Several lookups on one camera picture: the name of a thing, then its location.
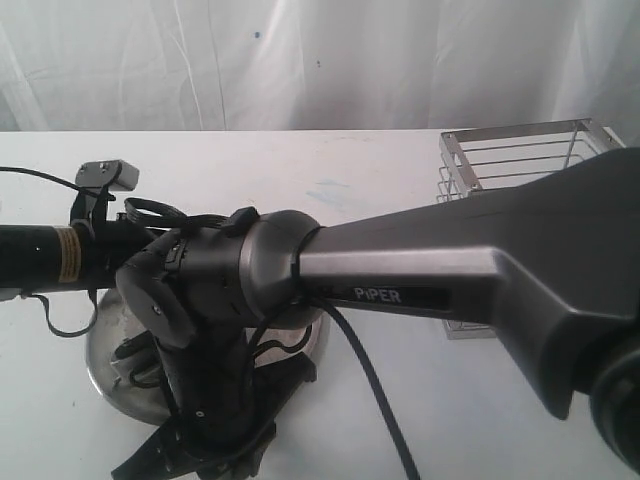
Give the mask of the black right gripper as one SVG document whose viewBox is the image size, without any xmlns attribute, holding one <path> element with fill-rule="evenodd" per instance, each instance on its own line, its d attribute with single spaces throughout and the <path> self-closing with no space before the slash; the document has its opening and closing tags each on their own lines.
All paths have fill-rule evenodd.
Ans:
<svg viewBox="0 0 640 480">
<path fill-rule="evenodd" d="M 276 437 L 276 417 L 305 383 L 317 378 L 304 353 L 259 367 L 242 394 L 235 388 L 216 391 L 193 413 L 192 451 L 201 458 L 200 479 L 252 479 Z M 126 461 L 111 472 L 117 480 L 174 479 L 190 473 L 179 421 L 166 420 Z"/>
</svg>

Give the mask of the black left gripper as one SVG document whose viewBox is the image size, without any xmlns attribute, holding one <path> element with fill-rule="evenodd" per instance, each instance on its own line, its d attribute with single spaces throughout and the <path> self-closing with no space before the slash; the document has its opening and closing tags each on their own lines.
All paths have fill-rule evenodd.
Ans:
<svg viewBox="0 0 640 480">
<path fill-rule="evenodd" d="M 71 223 L 79 238 L 80 272 L 69 284 L 70 290 L 108 289 L 115 287 L 115 273 L 130 257 L 143 250 L 156 235 L 118 213 L 91 229 L 88 221 Z"/>
</svg>

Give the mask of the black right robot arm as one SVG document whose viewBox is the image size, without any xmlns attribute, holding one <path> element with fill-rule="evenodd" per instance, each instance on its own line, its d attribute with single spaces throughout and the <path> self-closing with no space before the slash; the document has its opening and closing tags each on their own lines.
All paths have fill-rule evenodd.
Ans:
<svg viewBox="0 0 640 480">
<path fill-rule="evenodd" d="M 575 393 L 639 466 L 639 152 L 615 149 L 536 181 L 323 227 L 294 210 L 188 216 L 129 198 L 152 234 L 115 275 L 158 354 L 170 416 L 116 479 L 254 476 L 275 418 L 315 378 L 299 347 L 259 367 L 270 329 L 326 312 L 359 359 L 409 478 L 418 471 L 346 308 L 495 331 L 547 411 Z"/>
</svg>

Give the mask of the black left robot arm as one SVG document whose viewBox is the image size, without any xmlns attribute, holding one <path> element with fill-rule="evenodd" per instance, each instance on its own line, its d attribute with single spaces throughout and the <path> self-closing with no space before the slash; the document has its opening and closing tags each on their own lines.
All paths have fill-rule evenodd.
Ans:
<svg viewBox="0 0 640 480">
<path fill-rule="evenodd" d="M 3 225 L 1 288 L 21 293 L 108 289 L 115 273 L 153 239 L 127 220 L 106 221 L 93 230 L 70 226 Z"/>
</svg>

